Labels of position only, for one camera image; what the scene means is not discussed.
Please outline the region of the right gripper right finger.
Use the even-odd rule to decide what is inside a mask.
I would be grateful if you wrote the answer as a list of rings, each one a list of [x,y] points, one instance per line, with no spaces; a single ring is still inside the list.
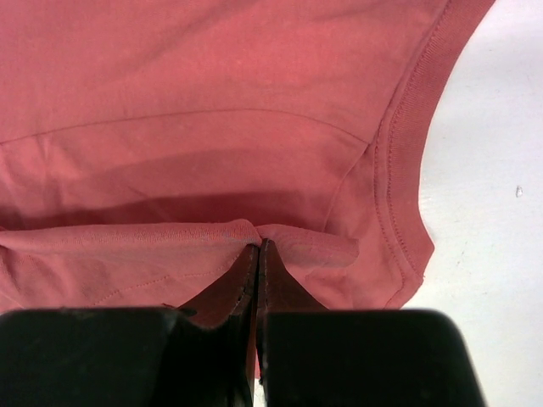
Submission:
[[[267,316],[280,312],[324,312],[327,308],[288,272],[276,243],[271,239],[265,239],[260,247],[257,280],[256,352],[260,369],[259,381],[263,382],[266,377]]]

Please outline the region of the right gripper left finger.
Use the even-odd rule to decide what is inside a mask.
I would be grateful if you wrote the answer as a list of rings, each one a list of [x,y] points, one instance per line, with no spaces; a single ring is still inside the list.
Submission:
[[[259,249],[246,246],[230,269],[177,308],[197,406],[251,406],[255,385],[255,284]]]

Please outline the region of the red t shirt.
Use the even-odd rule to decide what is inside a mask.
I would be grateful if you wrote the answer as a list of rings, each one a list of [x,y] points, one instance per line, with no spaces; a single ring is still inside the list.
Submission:
[[[403,306],[428,127],[490,8],[2,2],[2,310],[179,306],[267,239],[329,309]]]

